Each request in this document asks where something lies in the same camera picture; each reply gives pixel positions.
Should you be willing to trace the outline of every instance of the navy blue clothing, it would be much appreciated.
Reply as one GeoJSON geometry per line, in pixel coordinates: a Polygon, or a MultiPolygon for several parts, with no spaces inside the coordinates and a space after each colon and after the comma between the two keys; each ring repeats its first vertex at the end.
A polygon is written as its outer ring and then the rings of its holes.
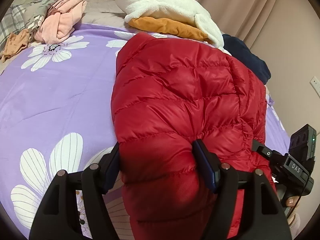
{"type": "Polygon", "coordinates": [[[237,37],[223,34],[224,49],[249,68],[265,85],[271,78],[267,64],[252,54],[247,45],[237,37]]]}

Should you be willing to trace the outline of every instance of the white wall socket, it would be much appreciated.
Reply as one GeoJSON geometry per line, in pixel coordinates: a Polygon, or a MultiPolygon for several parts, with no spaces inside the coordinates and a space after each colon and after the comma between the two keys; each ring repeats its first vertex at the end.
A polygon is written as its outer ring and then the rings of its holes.
{"type": "Polygon", "coordinates": [[[320,81],[314,76],[310,81],[311,86],[315,89],[318,96],[320,97],[320,81]]]}

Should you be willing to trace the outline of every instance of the beige curtain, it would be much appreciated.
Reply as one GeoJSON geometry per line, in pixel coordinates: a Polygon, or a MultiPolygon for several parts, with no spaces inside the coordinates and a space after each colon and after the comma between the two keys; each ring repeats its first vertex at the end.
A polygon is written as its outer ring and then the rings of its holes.
{"type": "Polygon", "coordinates": [[[197,0],[220,30],[243,40],[250,48],[276,0],[197,0]]]}

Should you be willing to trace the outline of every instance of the quilted jacket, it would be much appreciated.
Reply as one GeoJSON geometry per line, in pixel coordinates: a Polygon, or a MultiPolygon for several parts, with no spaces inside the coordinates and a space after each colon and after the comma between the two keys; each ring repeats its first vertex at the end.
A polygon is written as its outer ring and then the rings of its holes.
{"type": "MultiPolygon", "coordinates": [[[[218,49],[135,35],[117,56],[111,110],[135,240],[200,239],[215,195],[191,152],[198,138],[235,169],[262,169],[273,185],[268,161],[251,151],[253,139],[265,140],[265,87],[218,49]]],[[[228,237],[242,206],[239,190],[228,237]]]]}

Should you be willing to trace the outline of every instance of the screw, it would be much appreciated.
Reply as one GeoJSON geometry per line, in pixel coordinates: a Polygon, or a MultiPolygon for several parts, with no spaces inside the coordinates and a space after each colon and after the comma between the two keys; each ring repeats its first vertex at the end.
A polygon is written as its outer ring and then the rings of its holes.
{"type": "Polygon", "coordinates": [[[260,169],[256,169],[254,172],[259,176],[261,176],[263,174],[263,171],[260,169]]]}
{"type": "Polygon", "coordinates": [[[65,171],[65,170],[60,170],[60,171],[57,172],[57,175],[58,175],[59,177],[62,177],[64,174],[66,174],[66,171],[65,171]]]}
{"type": "Polygon", "coordinates": [[[99,168],[99,164],[97,164],[97,163],[93,163],[93,164],[91,164],[90,165],[90,170],[96,170],[97,168],[99,168]]]}
{"type": "Polygon", "coordinates": [[[224,170],[228,170],[230,169],[230,165],[228,163],[222,163],[221,168],[223,168],[224,170]]]}

